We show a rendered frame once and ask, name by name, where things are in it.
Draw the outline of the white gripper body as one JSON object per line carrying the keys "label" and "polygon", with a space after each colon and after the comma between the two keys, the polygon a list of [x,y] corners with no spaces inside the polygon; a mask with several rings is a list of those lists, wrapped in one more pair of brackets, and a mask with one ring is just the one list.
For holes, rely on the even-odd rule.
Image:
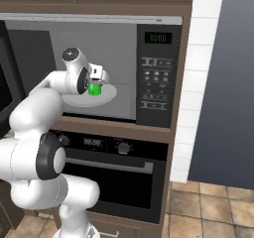
{"label": "white gripper body", "polygon": [[103,68],[94,68],[90,74],[90,82],[98,84],[108,84],[109,75]]}

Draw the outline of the green cup of tea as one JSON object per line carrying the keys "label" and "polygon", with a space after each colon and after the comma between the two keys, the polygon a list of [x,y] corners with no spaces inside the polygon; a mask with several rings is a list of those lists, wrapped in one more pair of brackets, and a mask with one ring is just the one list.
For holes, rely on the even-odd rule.
{"label": "green cup of tea", "polygon": [[88,86],[88,94],[91,96],[98,96],[101,94],[101,84],[98,83],[91,83]]}

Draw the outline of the grey microwave turntable plate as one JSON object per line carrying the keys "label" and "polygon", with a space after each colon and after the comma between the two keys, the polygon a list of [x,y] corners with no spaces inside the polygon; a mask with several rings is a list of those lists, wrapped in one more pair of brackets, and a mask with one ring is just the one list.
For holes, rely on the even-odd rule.
{"label": "grey microwave turntable plate", "polygon": [[117,94],[112,84],[103,84],[99,95],[89,95],[87,91],[79,95],[63,95],[63,101],[75,107],[95,107],[111,101]]}

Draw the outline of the black and grey microwave oven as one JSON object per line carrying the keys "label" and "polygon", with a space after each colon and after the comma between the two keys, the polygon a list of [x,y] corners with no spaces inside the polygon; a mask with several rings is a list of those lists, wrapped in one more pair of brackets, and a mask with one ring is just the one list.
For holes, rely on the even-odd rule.
{"label": "black and grey microwave oven", "polygon": [[183,19],[159,16],[3,14],[10,30],[50,32],[56,65],[67,48],[101,65],[117,89],[95,107],[64,103],[66,115],[112,118],[168,128],[174,103]]}

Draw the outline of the black microwave door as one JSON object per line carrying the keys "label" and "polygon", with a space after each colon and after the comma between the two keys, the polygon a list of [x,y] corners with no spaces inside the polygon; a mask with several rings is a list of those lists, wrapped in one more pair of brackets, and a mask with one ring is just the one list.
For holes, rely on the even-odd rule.
{"label": "black microwave door", "polygon": [[0,139],[9,132],[9,117],[25,97],[9,33],[0,20]]}

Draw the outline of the black built-in oven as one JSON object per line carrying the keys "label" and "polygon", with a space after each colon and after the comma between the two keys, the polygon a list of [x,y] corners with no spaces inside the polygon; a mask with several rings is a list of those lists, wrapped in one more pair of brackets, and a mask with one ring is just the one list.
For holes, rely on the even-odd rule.
{"label": "black built-in oven", "polygon": [[92,212],[160,222],[167,144],[65,131],[54,134],[66,153],[63,172],[99,185]]}

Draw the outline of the black oven door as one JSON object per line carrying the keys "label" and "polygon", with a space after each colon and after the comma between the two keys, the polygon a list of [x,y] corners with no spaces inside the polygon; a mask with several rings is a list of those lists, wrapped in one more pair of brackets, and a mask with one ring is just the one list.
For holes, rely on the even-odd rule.
{"label": "black oven door", "polygon": [[143,168],[153,163],[153,172],[138,174],[66,162],[63,173],[96,181],[97,203],[90,211],[158,224],[160,222],[167,157],[131,157],[87,150],[66,149],[66,158]]}

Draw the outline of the brown drawer front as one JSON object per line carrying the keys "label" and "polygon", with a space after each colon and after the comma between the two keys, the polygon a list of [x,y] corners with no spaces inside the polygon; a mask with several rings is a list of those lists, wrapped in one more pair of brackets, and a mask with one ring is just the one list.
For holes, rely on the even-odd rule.
{"label": "brown drawer front", "polygon": [[100,213],[87,212],[91,224],[98,232],[115,234],[118,238],[162,238],[162,224],[153,224]]}

